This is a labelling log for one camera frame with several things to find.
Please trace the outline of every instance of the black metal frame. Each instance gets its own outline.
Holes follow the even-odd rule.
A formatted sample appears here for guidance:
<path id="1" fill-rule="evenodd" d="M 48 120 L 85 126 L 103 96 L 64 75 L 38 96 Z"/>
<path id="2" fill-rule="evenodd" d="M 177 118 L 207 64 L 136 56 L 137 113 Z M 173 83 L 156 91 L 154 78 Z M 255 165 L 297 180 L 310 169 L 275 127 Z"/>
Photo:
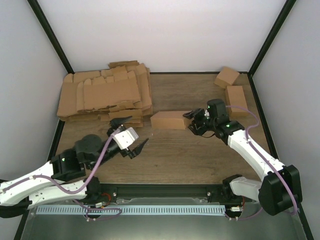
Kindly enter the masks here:
<path id="1" fill-rule="evenodd" d="M 27 0 L 34 11 L 37 19 L 42 25 L 45 33 L 47 34 L 50 42 L 52 43 L 54 49 L 56 50 L 61 62 L 63 63 L 65 69 L 68 73 L 74 73 L 61 45 L 58 42 L 50 24 L 43 13 L 37 0 Z M 279 32 L 281 26 L 285 22 L 290 10 L 294 6 L 296 0 L 287 0 L 278 15 L 272 29 L 270 30 L 261 50 L 259 51 L 252 67 L 249 72 L 241 72 L 242 74 L 247 74 L 249 83 L 253 92 L 254 100 L 257 106 L 257 110 L 260 116 L 261 124 L 264 130 L 265 138 L 269 147 L 270 154 L 274 158 L 278 158 L 277 151 L 271 137 L 271 133 L 267 124 L 265 114 L 263 112 L 262 105 L 259 100 L 259 96 L 253 81 L 253 75 L 261 64 L 264 56 L 266 55 L 268 49 L 270 48 L 273 40 L 275 39 L 277 33 Z M 151 74 L 217 74 L 217 72 L 152 72 Z M 63 131 L 64 122 L 59 120 L 56 133 L 54 135 L 53 143 L 50 149 L 48 160 L 55 156 L 59 140 Z M 207 198 L 210 202 L 219 202 L 223 205 L 231 205 L 234 203 L 239 203 L 241 199 L 226 200 L 223 198 L 221 193 L 221 184 L 104 184 L 102 188 L 109 193 L 116 193 L 117 198 L 161 198 L 161 197 L 194 197 L 194 198 Z M 298 206 L 300 208 L 300 220 L 308 240 L 313 240 L 313 236 L 306 219 L 305 213 L 301 204 Z M 17 229 L 15 240 L 19 240 L 22 237 L 24 226 L 28 213 L 22 216 L 19 227 Z"/>

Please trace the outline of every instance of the white wall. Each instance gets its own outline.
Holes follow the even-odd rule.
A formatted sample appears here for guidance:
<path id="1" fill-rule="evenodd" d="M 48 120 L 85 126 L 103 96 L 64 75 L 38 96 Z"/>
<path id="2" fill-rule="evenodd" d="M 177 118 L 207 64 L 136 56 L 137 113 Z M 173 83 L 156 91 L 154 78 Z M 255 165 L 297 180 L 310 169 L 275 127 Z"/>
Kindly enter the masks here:
<path id="1" fill-rule="evenodd" d="M 306 217 L 320 239 L 320 1 L 296 1 L 254 75 L 280 160 L 300 171 Z"/>
<path id="2" fill-rule="evenodd" d="M 285 0 L 39 0 L 75 71 L 248 71 Z"/>
<path id="3" fill-rule="evenodd" d="M 43 165 L 58 118 L 66 74 L 26 0 L 0 1 L 0 179 Z M 0 218 L 1 240 L 12 240 L 21 217 Z"/>

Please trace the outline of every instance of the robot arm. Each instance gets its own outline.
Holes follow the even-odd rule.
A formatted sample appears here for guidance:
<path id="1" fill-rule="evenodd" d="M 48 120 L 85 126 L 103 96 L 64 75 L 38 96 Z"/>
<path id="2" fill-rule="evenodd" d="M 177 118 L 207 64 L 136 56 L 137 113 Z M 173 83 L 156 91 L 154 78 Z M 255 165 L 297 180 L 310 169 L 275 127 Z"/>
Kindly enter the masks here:
<path id="1" fill-rule="evenodd" d="M 15 180 L 2 182 L 0 184 L 0 217 L 16 217 L 27 209 L 61 200 L 97 199 L 101 194 L 101 188 L 96 177 L 93 177 L 81 191 L 79 189 L 85 183 L 83 180 L 63 183 L 84 177 L 85 168 L 93 170 L 99 161 L 99 165 L 102 165 L 119 153 L 131 159 L 139 155 L 148 139 L 135 149 L 129 149 L 129 146 L 139 138 L 132 127 L 127 129 L 123 126 L 129 118 L 115 118 L 110 121 L 111 128 L 107 131 L 107 135 L 109 137 L 112 135 L 112 139 L 109 140 L 102 158 L 100 155 L 106 142 L 103 142 L 99 136 L 91 134 L 77 141 L 73 148 L 55 156 L 35 171 Z M 62 185 L 53 186 L 53 180 Z"/>
<path id="2" fill-rule="evenodd" d="M 202 136 L 213 131 L 218 139 L 238 152 L 254 169 L 261 181 L 249 180 L 240 174 L 223 180 L 223 195 L 230 199 L 244 196 L 260 202 L 262 208 L 274 216 L 293 206 L 289 193 L 263 156 L 282 176 L 289 186 L 297 203 L 302 201 L 299 171 L 293 166 L 285 166 L 278 159 L 263 150 L 250 136 L 246 137 L 245 128 L 237 121 L 230 121 L 225 103 L 221 99 L 207 102 L 207 109 L 198 108 L 183 115 L 193 119 L 188 127 L 193 134 Z"/>

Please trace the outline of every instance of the wooden table surface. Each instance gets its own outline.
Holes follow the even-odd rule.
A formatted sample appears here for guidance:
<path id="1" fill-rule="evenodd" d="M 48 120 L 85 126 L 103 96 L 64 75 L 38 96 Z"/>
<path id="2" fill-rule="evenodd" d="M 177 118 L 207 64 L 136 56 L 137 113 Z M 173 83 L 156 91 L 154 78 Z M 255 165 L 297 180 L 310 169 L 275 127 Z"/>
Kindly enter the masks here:
<path id="1" fill-rule="evenodd" d="M 215 74 L 152 74 L 154 113 L 205 108 L 208 100 L 216 98 L 225 101 L 224 89 L 214 84 L 215 77 Z M 258 116 L 247 75 L 241 74 L 235 85 L 243 86 L 248 109 Z M 255 123 L 251 115 L 236 120 L 245 127 Z M 108 128 L 106 122 L 99 120 L 66 122 L 57 154 L 72 148 L 75 141 L 88 134 L 105 140 Z M 142 153 L 134 159 L 119 154 L 100 166 L 95 176 L 101 183 L 221 184 L 234 174 L 259 179 L 237 152 L 216 137 L 195 136 L 188 129 L 152 129 L 148 117 L 144 119 L 144 127 L 136 128 L 136 132 L 139 135 L 136 145 L 149 138 Z M 269 152 L 261 125 L 252 129 L 250 135 Z"/>

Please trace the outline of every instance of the small cardboard box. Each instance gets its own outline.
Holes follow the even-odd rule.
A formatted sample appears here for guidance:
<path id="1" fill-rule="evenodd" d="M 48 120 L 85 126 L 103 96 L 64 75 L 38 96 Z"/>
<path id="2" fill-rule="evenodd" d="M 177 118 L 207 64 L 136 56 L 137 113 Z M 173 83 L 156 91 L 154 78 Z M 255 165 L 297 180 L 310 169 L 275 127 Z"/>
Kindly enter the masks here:
<path id="1" fill-rule="evenodd" d="M 183 117 L 188 111 L 159 111 L 153 115 L 151 126 L 153 129 L 186 129 L 192 120 Z"/>
<path id="2" fill-rule="evenodd" d="M 248 109 L 244 89 L 242 86 L 227 86 L 225 89 L 225 99 L 228 105 L 239 106 L 244 109 Z M 236 107 L 228 107 L 228 112 L 230 117 L 245 117 L 249 115 L 248 112 Z"/>
<path id="3" fill-rule="evenodd" d="M 239 72 L 225 66 L 216 76 L 214 83 L 225 89 L 227 86 L 233 85 L 239 75 Z"/>

